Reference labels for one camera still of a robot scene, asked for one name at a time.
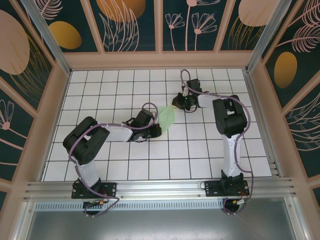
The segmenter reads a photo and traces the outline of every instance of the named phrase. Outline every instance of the white grid floor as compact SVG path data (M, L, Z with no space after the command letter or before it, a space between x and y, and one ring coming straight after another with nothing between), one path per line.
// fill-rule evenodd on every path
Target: white grid floor
M203 91L237 94L253 123L241 143L241 166L255 177L271 176L266 152L241 69L190 69ZM91 116L100 123L136 117L142 105L170 105L181 91L180 69L73 71L45 165L43 181L75 181L77 175L62 142ZM213 110L184 113L161 137L146 142L106 142L95 158L101 180L220 178L224 148Z

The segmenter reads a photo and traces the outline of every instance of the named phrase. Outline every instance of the flower illustration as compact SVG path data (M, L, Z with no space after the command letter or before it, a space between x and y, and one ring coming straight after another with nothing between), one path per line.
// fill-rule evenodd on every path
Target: flower illustration
M177 29L177 28L183 27L185 25L185 22L183 21L181 13L179 13L179 14L174 13L174 14L172 14L172 16L170 15L170 13L168 13L165 15L165 20L170 28L171 43L172 43L173 51L175 51L176 49L175 49L175 44L174 44L174 38L172 36L172 29Z
M214 25L216 20L214 18L214 13L202 14L199 19L199 13L192 14L192 25L195 33L194 50L197 51L197 37L199 34L212 33L217 30L217 25Z
M8 130L10 128L10 121L14 114L15 105L8 101L6 103L3 99L0 100L0 129Z
M186 0L186 3L190 7L195 7L197 5L211 5L211 4L217 4L220 0Z

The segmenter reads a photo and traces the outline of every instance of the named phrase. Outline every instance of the purple cable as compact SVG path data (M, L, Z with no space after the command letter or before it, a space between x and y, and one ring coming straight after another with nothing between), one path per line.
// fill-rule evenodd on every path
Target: purple cable
M235 102L237 102L238 104L240 104L243 109L245 110L246 114L248 115L248 125L247 127L244 129L244 131L235 139L235 143L234 143L234 160L235 160L235 164L236 166L238 167L238 169L243 172L243 173L250 173L251 174L251 191L250 191L250 195L249 195L249 200L251 199L252 197L252 192L253 192L253 189L254 189L254 173L252 171L247 171L247 170L244 170L242 169L240 166L239 166L239 163L238 163L238 159L237 159L237 145L238 145L238 140L249 130L249 127L251 125L251 117L250 117L250 113L249 113L249 110L248 108L241 102L239 101L238 99L232 97L232 96L224 96L224 95L219 95L219 94L216 94L216 93L213 93L213 92L201 92L201 91L196 91L196 90L193 90L192 88L190 88L186 82L184 81L184 78L182 76L183 72L186 72L188 75L189 75L189 80L191 80L191 75L190 75L190 72L186 69L182 69L181 72L180 72L180 78L181 78L181 82L182 84L187 88L189 89L191 92L194 92L196 94L199 94L199 95L209 95L209 96L213 96L213 97L217 97L217 98L220 98L220 99L230 99L230 100L233 100ZM228 198L225 198L223 200L223 211L226 213L226 214L230 214L230 213L233 213L234 215L236 215L235 212L231 212L229 211L228 209L226 209L226 202L227 202ZM242 212L245 207L247 206L247 203L245 203L245 205L238 211L238 213Z
M132 130L143 130L143 129L147 129L147 128L151 127L151 126L157 121L157 118L158 118L158 108L157 108L157 106L156 106L155 104L153 104L152 102L146 102L145 104L143 104L142 109L145 107L145 105L152 105L152 106L154 106L154 108L155 108L154 119L153 119L152 123L150 123L149 125L144 126L144 127L133 127L133 126L127 126L127 125L125 125L125 124L118 124L118 123L99 123L99 124L97 124L97 125L94 125L94 126L90 127L88 130L86 130L86 131L75 141L75 143L72 145L72 147L71 147L71 149L70 149L70 151L69 151L68 157L69 157L69 160L74 163L75 171L76 171L76 174L77 174L78 177L79 177L79 180L80 180L80 181L83 183L83 185L84 185L90 192L92 192L93 194L95 194L95 195L97 195L97 196L99 196L99 197L102 197L102 198L104 198L104 199L115 199L115 200L116 200L116 201L115 201L114 203L112 203L107 209L105 209L105 210L103 210L103 211L100 211L100 212L97 213L96 215L89 215L89 214L87 213L87 209L88 209L89 207L91 207L92 204L91 204L91 205L88 205L88 206L84 209L84 214L85 214L87 217L94 218L94 217L99 217L99 216L105 214L105 213L106 213L109 209L111 209L117 202L119 202L120 199L119 199L118 197L115 197L115 196L107 196L107 195L100 194L100 193L92 190L92 189L86 184L86 182L83 180L83 178L82 178L82 176L81 176L81 174L80 174L80 171L79 171L79 169L78 169L76 160L74 160L74 159L72 158L72 153L73 153L75 147L76 147L77 144L81 141L81 139L83 139L89 132L91 132L93 129L98 128L98 127L117 126L117 127L124 127L124 128L128 128L128 129L132 129Z

